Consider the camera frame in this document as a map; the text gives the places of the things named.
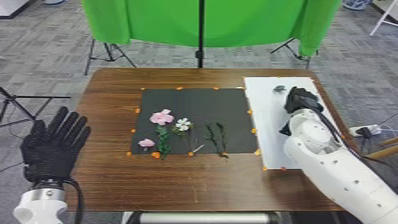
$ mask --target white paper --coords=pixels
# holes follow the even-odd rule
[[[284,86],[286,91],[277,93],[274,88]],[[268,169],[298,169],[288,156],[284,155],[284,141],[288,136],[279,133],[290,115],[284,111],[286,97],[293,87],[306,90],[318,96],[320,104],[325,107],[325,102],[314,87],[311,78],[307,77],[247,77],[245,78],[245,94],[252,110],[254,127],[258,130],[258,143],[263,155],[263,164]],[[323,115],[329,118],[334,126],[336,122],[325,107]]]

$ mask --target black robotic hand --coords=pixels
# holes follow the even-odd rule
[[[323,111],[323,106],[318,103],[318,97],[314,94],[304,88],[293,87],[290,90],[284,109],[291,114],[304,108],[316,109],[320,112]]]
[[[46,127],[43,120],[35,121],[21,143],[25,178],[30,182],[41,180],[67,180],[78,158],[78,153],[91,135],[85,126],[87,118],[60,107],[53,121]]]

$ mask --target wooden table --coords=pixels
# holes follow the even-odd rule
[[[341,210],[300,171],[263,171],[254,154],[128,156],[140,106],[140,88],[234,88],[243,76],[311,77],[329,110],[346,128],[314,74],[281,69],[101,69],[85,90],[78,112],[92,136],[76,162],[89,211],[330,211]],[[67,203],[76,196],[69,191]]]

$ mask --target black mat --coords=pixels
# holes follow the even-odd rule
[[[240,89],[183,89],[178,90],[146,90],[142,93],[142,106],[140,115],[135,127],[131,152],[133,154],[146,154],[156,150],[156,147],[144,152],[139,146],[142,139],[151,139],[158,142],[156,137],[156,124],[151,123],[149,117],[153,113],[163,109],[171,110],[174,121],[167,124],[171,133],[169,145],[171,154],[186,154],[188,147],[181,137],[172,133],[172,125],[178,119],[188,118],[194,122],[192,130],[192,143],[197,146],[206,144],[201,153],[217,153],[215,146],[206,140],[206,124],[211,124],[213,130],[217,129],[215,123],[224,125],[226,139],[227,139],[227,153],[252,153],[258,149],[258,140],[252,134],[252,120],[247,114],[249,105],[243,90]]]

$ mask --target artificial flower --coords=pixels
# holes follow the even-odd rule
[[[174,120],[174,117],[169,115],[171,110],[163,109],[162,112],[153,113],[153,116],[149,118],[151,122],[158,125],[165,125],[165,123],[171,123]]]
[[[151,139],[144,139],[142,141],[139,141],[139,145],[146,150],[147,148],[151,148],[155,146],[155,142]]]
[[[176,123],[178,131],[188,131],[190,126],[192,122],[188,121],[188,118],[179,119]]]

